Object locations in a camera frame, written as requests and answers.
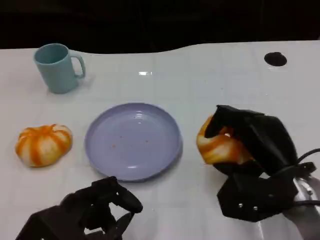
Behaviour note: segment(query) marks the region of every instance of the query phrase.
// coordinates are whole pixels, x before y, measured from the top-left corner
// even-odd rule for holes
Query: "mug handle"
[[[85,62],[83,58],[77,54],[77,53],[70,53],[71,58],[76,58],[79,60],[81,68],[82,68],[82,74],[81,75],[75,75],[77,79],[83,79],[86,76],[86,67],[85,67]]]

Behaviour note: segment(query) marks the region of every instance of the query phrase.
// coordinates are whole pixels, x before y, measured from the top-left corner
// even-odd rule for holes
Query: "pumpkin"
[[[205,138],[205,131],[213,116],[202,125],[196,137],[196,145],[206,164],[238,163],[242,164],[252,159],[245,146],[233,138],[233,129],[224,127],[218,135]]]
[[[29,167],[44,167],[66,154],[72,141],[72,133],[64,125],[27,127],[19,135],[15,152]]]

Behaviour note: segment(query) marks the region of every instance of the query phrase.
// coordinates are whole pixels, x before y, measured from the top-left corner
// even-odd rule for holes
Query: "plate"
[[[96,170],[131,182],[161,173],[183,150],[173,117],[145,103],[122,104],[103,112],[90,125],[84,144]]]

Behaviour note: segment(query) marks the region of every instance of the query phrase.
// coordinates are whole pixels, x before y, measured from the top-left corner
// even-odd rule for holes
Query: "toy pumpkin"
[[[218,135],[205,138],[205,131],[213,116],[202,125],[197,137],[196,145],[206,164],[237,163],[243,164],[251,160],[251,156],[244,145],[233,138],[233,129],[224,127]]]
[[[29,167],[44,167],[66,154],[72,142],[72,132],[64,125],[27,127],[19,135],[15,152]]]

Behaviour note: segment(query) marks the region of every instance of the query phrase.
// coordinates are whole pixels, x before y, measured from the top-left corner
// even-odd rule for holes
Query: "white tabletop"
[[[48,92],[34,52],[0,50],[0,239],[15,239],[31,213],[102,178],[84,152],[89,124],[114,105],[145,102],[176,119],[183,155],[175,168],[156,179],[123,184],[144,205],[125,240],[301,240],[282,215],[258,223],[224,217],[216,194],[226,177],[204,165],[195,140],[215,106],[228,104],[279,117],[299,155],[320,147],[319,41],[202,44],[148,54],[80,53],[87,78],[63,95]],[[281,52],[287,64],[268,65],[264,56],[269,52]],[[72,130],[71,151],[53,166],[27,168],[14,151],[20,131],[54,123]],[[320,166],[316,155],[309,159]],[[122,214],[112,209],[116,216]]]

